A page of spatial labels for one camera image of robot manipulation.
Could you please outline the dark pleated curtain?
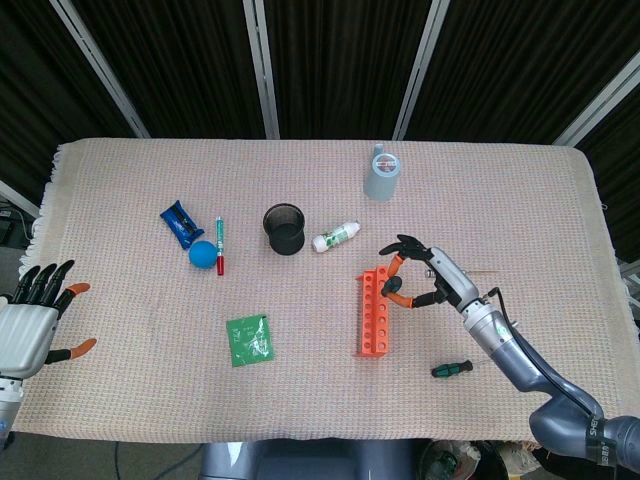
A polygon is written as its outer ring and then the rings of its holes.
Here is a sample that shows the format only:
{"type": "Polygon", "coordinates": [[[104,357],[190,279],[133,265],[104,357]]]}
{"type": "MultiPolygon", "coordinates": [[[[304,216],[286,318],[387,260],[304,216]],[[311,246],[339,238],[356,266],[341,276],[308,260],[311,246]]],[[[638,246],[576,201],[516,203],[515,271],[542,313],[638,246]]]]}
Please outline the dark pleated curtain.
{"type": "MultiPolygon", "coordinates": [[[[388,139],[434,0],[263,0],[280,135],[388,139]]],[[[154,137],[264,136],[242,0],[71,0],[154,137]]],[[[549,144],[640,52],[640,0],[450,0],[409,140],[549,144]]],[[[129,137],[50,0],[0,0],[0,181],[39,203],[58,145],[129,137]]],[[[577,144],[640,259],[640,85],[577,144]]]]}

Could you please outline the bin with wrappers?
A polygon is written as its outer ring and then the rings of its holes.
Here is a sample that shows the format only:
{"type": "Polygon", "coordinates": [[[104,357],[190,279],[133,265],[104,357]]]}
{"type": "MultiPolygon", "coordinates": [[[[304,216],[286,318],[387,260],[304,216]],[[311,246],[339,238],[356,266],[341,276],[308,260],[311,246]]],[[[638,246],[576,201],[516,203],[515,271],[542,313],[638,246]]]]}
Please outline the bin with wrappers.
{"type": "Polygon", "coordinates": [[[431,441],[423,450],[417,480],[523,480],[542,466],[532,451],[504,441],[431,441]]]}

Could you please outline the orange test tube rack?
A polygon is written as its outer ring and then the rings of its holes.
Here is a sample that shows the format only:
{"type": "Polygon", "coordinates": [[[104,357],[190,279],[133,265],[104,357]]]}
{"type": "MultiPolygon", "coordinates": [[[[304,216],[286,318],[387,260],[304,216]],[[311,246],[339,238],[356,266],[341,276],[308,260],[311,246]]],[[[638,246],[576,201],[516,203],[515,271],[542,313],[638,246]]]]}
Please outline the orange test tube rack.
{"type": "Polygon", "coordinates": [[[378,358],[389,351],[390,309],[388,299],[381,294],[388,280],[387,268],[376,266],[364,270],[360,284],[359,349],[361,357],[378,358]]]}

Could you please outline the green tea packet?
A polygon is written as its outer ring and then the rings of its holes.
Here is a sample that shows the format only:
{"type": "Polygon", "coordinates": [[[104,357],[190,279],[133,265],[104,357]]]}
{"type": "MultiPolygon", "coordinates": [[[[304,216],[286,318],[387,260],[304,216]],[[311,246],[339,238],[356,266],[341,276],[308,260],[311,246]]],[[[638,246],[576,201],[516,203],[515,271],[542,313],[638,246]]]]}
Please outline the green tea packet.
{"type": "Polygon", "coordinates": [[[274,359],[275,353],[266,314],[226,322],[231,365],[241,367],[274,359]]]}

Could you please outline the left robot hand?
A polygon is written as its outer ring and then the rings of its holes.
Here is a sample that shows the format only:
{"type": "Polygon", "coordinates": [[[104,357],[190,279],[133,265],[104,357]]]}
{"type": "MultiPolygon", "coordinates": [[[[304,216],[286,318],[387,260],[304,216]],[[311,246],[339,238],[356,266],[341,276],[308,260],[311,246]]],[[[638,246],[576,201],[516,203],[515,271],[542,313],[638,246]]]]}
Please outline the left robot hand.
{"type": "Polygon", "coordinates": [[[90,289],[87,283],[62,286],[74,262],[46,267],[36,265],[24,273],[14,293],[0,308],[0,378],[25,380],[45,365],[86,355],[97,344],[89,338],[80,345],[53,349],[53,338],[72,301],[90,289]]]}

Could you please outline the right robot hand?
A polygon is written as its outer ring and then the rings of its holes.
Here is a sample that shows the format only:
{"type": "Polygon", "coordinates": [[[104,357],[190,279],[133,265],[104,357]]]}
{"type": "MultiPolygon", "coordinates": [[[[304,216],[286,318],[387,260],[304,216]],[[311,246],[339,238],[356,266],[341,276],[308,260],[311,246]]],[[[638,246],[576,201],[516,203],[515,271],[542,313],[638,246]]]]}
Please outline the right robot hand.
{"type": "Polygon", "coordinates": [[[426,247],[418,239],[409,235],[397,235],[398,241],[379,251],[379,254],[394,253],[387,268],[388,280],[381,290],[381,295],[398,306],[414,309],[448,302],[459,313],[474,302],[483,303],[479,290],[467,277],[463,270],[441,249],[426,247]],[[422,261],[435,273],[435,288],[418,297],[400,295],[391,287],[392,279],[397,276],[399,268],[406,259],[422,261]]]}

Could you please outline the blue snack packet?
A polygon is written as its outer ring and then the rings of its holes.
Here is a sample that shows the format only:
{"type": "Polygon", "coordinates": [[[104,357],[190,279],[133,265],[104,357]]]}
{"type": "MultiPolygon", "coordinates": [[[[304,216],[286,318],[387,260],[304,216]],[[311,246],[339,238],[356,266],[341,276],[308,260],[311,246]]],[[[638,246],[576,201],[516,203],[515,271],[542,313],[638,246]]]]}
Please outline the blue snack packet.
{"type": "Polygon", "coordinates": [[[204,230],[196,225],[179,200],[163,211],[160,218],[166,223],[184,250],[188,250],[204,234],[204,230]]]}

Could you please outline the blue foam ball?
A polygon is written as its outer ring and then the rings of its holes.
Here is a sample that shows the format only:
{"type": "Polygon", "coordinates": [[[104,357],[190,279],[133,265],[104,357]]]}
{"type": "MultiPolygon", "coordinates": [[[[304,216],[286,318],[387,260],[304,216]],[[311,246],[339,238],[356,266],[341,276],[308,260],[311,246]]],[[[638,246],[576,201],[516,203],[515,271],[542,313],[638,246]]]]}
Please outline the blue foam ball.
{"type": "Polygon", "coordinates": [[[190,263],[199,269],[210,269],[217,263],[218,248],[209,241],[197,241],[188,252],[190,263]]]}

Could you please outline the grey aluminium frame bar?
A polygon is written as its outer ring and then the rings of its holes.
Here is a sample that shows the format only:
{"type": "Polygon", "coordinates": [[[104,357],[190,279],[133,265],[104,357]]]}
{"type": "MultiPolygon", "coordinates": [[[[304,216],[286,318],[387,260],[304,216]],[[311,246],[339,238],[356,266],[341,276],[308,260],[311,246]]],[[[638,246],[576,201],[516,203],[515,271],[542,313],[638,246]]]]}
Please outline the grey aluminium frame bar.
{"type": "Polygon", "coordinates": [[[0,196],[16,205],[19,209],[23,210],[34,219],[39,217],[40,207],[21,195],[15,189],[11,188],[2,180],[0,180],[0,196]]]}

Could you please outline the grey robot torso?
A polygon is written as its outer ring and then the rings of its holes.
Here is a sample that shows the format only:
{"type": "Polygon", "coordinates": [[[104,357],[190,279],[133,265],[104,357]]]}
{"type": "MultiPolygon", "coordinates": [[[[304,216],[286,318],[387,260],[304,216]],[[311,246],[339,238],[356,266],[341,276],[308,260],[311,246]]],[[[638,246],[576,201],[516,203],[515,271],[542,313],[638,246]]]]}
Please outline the grey robot torso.
{"type": "Polygon", "coordinates": [[[417,480],[418,447],[408,439],[209,443],[198,480],[417,480]]]}

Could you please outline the light blue plastic cup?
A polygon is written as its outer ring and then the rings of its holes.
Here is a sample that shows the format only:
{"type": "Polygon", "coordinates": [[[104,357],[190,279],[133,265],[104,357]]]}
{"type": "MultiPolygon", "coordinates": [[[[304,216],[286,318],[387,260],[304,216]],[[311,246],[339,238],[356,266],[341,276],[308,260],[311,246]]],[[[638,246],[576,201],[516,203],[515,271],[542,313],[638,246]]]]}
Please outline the light blue plastic cup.
{"type": "Polygon", "coordinates": [[[376,144],[364,181],[365,195],[378,202],[390,200],[394,194],[400,172],[399,158],[386,152],[383,144],[376,144]]]}

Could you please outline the grey aluminium frame post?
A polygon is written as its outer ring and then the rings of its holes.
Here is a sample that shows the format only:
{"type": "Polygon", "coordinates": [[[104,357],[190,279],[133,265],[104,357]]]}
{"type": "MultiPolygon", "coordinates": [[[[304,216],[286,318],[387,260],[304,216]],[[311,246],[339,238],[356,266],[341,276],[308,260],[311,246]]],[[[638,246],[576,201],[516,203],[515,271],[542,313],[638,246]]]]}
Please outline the grey aluminium frame post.
{"type": "Polygon", "coordinates": [[[409,75],[405,94],[392,135],[393,141],[405,138],[424,79],[445,23],[451,0],[431,0],[428,15],[409,75]]]}
{"type": "Polygon", "coordinates": [[[553,145],[578,145],[639,85],[640,49],[553,141],[553,145]]]}
{"type": "Polygon", "coordinates": [[[75,8],[72,0],[49,0],[49,3],[134,135],[137,138],[149,139],[151,135],[146,125],[75,8]]]}
{"type": "Polygon", "coordinates": [[[279,119],[264,0],[242,0],[265,136],[279,140],[279,119]]]}

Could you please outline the beige woven tablecloth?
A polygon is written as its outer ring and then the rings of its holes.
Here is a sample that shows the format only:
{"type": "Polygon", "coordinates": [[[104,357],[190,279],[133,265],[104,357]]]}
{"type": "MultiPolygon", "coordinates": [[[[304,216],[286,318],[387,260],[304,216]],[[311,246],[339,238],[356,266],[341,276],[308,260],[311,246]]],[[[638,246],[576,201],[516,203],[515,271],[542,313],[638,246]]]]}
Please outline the beige woven tablecloth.
{"type": "Polygon", "coordinates": [[[499,288],[520,332],[609,417],[640,417],[640,343],[594,174],[574,148],[389,142],[401,162],[387,202],[363,191],[370,141],[92,138],[61,145],[23,265],[73,260],[86,282],[53,345],[85,356],[25,383],[14,427],[159,443],[270,438],[528,441],[545,401],[485,363],[447,304],[390,311],[389,351],[357,355],[360,284],[398,234],[445,251],[481,292],[499,288]],[[160,214],[179,200],[216,244],[224,275],[194,267],[160,214]],[[267,210],[297,206],[304,246],[283,256],[267,210]],[[317,253],[345,222],[360,231],[317,253]],[[274,359],[233,367],[226,322],[266,314],[274,359]]]}

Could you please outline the black mesh pen cup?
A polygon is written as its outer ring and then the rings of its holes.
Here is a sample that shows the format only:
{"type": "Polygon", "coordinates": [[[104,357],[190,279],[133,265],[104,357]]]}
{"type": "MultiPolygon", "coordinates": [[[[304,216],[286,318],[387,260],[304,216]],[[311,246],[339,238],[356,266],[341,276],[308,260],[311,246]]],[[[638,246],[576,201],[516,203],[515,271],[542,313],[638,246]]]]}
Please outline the black mesh pen cup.
{"type": "Polygon", "coordinates": [[[296,254],[305,242],[305,217],[295,205],[279,203],[263,217],[263,228],[270,247],[283,256],[296,254]]]}

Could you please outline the white bottle with green label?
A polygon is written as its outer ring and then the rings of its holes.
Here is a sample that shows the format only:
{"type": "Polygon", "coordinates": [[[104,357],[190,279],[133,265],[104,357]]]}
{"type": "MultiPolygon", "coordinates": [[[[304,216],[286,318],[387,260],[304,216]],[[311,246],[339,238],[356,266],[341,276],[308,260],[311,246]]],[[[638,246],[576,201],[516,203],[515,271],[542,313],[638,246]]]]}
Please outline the white bottle with green label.
{"type": "Polygon", "coordinates": [[[315,252],[324,253],[350,239],[352,239],[361,229],[357,221],[345,222],[333,230],[320,234],[312,240],[315,252]]]}

